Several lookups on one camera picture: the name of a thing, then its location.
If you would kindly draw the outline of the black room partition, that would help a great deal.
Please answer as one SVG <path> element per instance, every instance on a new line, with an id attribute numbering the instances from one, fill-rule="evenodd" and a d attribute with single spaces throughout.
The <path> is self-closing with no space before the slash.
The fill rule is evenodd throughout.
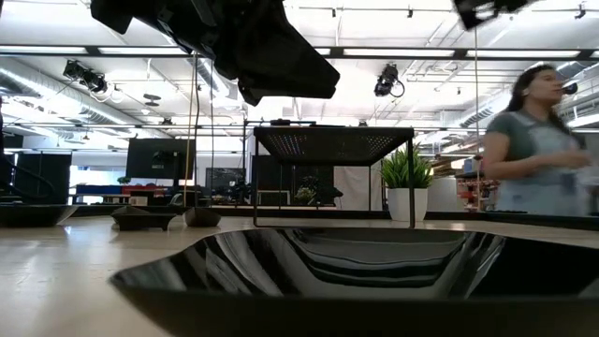
<path id="1" fill-rule="evenodd" d="M 15 185 L 29 195 L 46 196 L 43 199 L 27 199 L 28 203 L 67 204 L 71 161 L 71 154 L 20 154 L 18 167 L 48 181 L 53 192 L 45 183 L 20 171 L 16 173 Z"/>

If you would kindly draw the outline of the black bar with light panels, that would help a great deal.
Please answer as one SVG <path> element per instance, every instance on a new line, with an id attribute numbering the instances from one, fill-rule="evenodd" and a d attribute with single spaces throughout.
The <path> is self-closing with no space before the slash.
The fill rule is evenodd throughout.
<path id="1" fill-rule="evenodd" d="M 438 61 L 599 61 L 599 49 L 490 49 L 317 47 L 327 59 L 438 60 Z M 174 46 L 0 45 L 0 56 L 185 58 Z"/>

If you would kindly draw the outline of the person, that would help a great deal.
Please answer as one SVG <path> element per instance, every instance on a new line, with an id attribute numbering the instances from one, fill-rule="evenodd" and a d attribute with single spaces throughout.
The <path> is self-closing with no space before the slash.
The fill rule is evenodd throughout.
<path id="1" fill-rule="evenodd" d="M 531 67 L 515 82 L 506 109 L 487 125 L 483 173 L 499 183 L 497 211 L 590 213 L 590 197 L 579 172 L 592 164 L 592 157 L 555 110 L 563 95 L 555 67 Z"/>

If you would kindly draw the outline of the black square mini plate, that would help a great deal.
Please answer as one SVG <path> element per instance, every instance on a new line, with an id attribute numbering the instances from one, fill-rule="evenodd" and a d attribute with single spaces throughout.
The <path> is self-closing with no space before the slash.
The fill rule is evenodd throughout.
<path id="1" fill-rule="evenodd" d="M 168 230 L 174 213 L 122 213 L 114 214 L 112 218 L 120 230 L 133 231 L 149 228 Z"/>

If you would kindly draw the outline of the storage shelving with orange parts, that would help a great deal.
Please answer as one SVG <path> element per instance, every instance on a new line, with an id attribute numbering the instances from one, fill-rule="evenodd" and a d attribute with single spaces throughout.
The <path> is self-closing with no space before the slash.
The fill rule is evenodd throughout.
<path id="1" fill-rule="evenodd" d="M 493 212 L 497 202 L 499 182 L 489 180 L 482 171 L 455 176 L 457 194 L 466 212 Z"/>

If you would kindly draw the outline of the green plant in white pot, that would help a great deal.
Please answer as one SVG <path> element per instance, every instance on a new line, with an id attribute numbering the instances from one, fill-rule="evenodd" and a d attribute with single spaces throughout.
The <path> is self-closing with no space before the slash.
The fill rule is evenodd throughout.
<path id="1" fill-rule="evenodd" d="M 428 159 L 419 156 L 416 144 L 414 155 L 414 215 L 422 222 L 428 208 L 428 188 L 432 182 L 432 167 Z M 382 159 L 381 175 L 387 188 L 387 207 L 394 221 L 409 222 L 411 216 L 408 153 L 398 148 Z"/>

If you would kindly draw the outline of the black perforated metal shelf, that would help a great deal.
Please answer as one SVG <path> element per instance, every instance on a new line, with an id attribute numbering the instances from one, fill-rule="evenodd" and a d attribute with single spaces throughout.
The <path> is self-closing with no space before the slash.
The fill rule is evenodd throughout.
<path id="1" fill-rule="evenodd" d="M 401 145 L 407 147 L 409 227 L 416 226 L 412 127 L 257 126 L 255 149 L 264 147 L 282 165 L 371 167 Z"/>

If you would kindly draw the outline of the black monitor on stand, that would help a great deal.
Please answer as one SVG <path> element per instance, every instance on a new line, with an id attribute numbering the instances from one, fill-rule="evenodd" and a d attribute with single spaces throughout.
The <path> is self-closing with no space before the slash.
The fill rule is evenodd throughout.
<path id="1" fill-rule="evenodd" d="M 136 179 L 189 180 L 196 145 L 186 139 L 131 139 L 125 176 Z"/>

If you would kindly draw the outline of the black aluminium table frame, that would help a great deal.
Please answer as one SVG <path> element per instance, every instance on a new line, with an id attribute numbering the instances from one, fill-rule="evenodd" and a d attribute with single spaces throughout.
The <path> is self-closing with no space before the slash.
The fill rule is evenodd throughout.
<path id="1" fill-rule="evenodd" d="M 91 217 L 111 215 L 124 205 L 77 205 L 79 208 L 72 217 Z M 151 213 L 185 214 L 194 209 L 175 206 L 143 206 L 140 209 Z M 253 207 L 212 207 L 199 208 L 201 211 L 219 214 L 227 217 L 255 217 Z M 343 220 L 391 220 L 389 212 L 385 211 L 337 211 L 316 208 L 301 209 L 268 209 L 258 208 L 257 217 L 299 218 L 299 219 L 343 219 Z M 492 223 L 507 223 L 537 227 L 556 227 L 565 229 L 589 230 L 599 232 L 599 216 L 553 216 L 527 214 L 524 212 L 426 212 L 424 221 L 481 221 Z"/>

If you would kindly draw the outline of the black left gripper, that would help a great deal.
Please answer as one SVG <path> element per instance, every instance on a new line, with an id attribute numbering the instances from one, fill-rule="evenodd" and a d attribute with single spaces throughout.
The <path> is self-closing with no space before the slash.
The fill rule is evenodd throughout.
<path id="1" fill-rule="evenodd" d="M 91 0 L 92 17 L 123 35 L 136 19 L 183 51 L 215 58 L 214 0 Z M 216 49 L 220 73 L 239 81 L 334 87 L 340 73 L 290 23 L 284 0 L 224 0 Z"/>

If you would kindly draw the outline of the black wavy mini plate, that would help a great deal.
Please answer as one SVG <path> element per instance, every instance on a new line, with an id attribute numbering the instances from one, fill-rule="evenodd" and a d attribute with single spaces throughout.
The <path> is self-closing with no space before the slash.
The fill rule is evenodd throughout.
<path id="1" fill-rule="evenodd" d="M 484 232 L 230 231 L 110 281 L 176 337 L 599 337 L 599 248 Z"/>

